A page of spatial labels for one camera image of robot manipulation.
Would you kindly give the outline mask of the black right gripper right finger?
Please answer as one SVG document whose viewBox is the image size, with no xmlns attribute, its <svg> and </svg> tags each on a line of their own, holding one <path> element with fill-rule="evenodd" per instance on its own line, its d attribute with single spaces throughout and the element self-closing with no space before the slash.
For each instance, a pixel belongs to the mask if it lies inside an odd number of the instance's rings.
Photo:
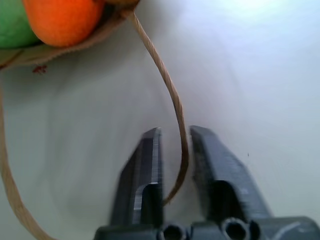
<svg viewBox="0 0 320 240">
<path fill-rule="evenodd" d="M 210 129 L 190 127 L 194 182 L 204 217 L 215 223 L 237 218 L 245 223 L 271 213 L 245 165 Z"/>
</svg>

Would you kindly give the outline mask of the brown paper bag with handles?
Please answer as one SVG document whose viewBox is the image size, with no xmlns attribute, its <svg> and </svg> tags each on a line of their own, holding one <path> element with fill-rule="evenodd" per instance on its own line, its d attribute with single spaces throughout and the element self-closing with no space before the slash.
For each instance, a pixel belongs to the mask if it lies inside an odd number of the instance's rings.
<svg viewBox="0 0 320 240">
<path fill-rule="evenodd" d="M 149 36 L 144 31 L 139 19 L 135 15 L 136 6 L 140 0 L 104 0 L 105 5 L 102 16 L 91 34 L 83 41 L 72 46 L 58 47 L 47 45 L 41 41 L 41 44 L 32 47 L 5 49 L 0 50 L 0 71 L 10 67 L 19 65 L 42 64 L 48 62 L 58 56 L 66 53 L 87 49 L 105 40 L 113 30 L 115 30 L 125 20 L 130 20 L 133 27 L 140 36 L 145 48 L 153 59 L 156 67 L 161 74 L 164 84 L 171 97 L 176 119 L 179 127 L 181 139 L 181 163 L 176 182 L 163 200 L 164 204 L 168 204 L 177 194 L 181 188 L 189 166 L 189 147 L 188 137 L 186 133 L 183 105 L 179 94 L 172 82 L 172 79 L 159 56 L 155 46 L 150 40 Z M 36 240 L 56 240 L 49 236 L 36 222 L 29 210 L 25 207 L 15 180 L 13 178 L 6 147 L 5 138 L 5 122 L 3 113 L 2 94 L 0 92 L 0 174 L 4 185 L 5 193 L 9 205 L 21 223 L 22 226 L 36 239 Z"/>
</svg>

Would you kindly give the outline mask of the orange ball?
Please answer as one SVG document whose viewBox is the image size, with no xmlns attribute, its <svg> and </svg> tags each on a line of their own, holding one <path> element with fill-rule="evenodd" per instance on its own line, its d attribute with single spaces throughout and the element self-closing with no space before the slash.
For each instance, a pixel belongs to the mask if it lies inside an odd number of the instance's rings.
<svg viewBox="0 0 320 240">
<path fill-rule="evenodd" d="M 70 47 L 85 40 L 95 29 L 104 0 L 22 0 L 28 22 L 45 44 Z"/>
</svg>

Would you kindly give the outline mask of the green ball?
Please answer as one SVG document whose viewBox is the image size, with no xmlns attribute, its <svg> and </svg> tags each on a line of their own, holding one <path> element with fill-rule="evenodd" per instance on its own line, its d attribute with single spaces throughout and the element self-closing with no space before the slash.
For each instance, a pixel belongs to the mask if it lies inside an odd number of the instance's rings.
<svg viewBox="0 0 320 240">
<path fill-rule="evenodd" d="M 39 42 L 22 0 L 0 0 L 0 49 L 23 48 Z"/>
</svg>

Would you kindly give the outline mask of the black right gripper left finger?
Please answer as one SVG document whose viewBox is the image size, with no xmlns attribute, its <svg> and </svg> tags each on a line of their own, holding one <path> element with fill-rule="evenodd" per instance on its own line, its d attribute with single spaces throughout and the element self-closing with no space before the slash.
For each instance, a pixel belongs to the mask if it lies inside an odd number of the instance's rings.
<svg viewBox="0 0 320 240">
<path fill-rule="evenodd" d="M 163 224 L 161 151 L 161 129 L 145 132 L 119 176 L 111 225 Z"/>
</svg>

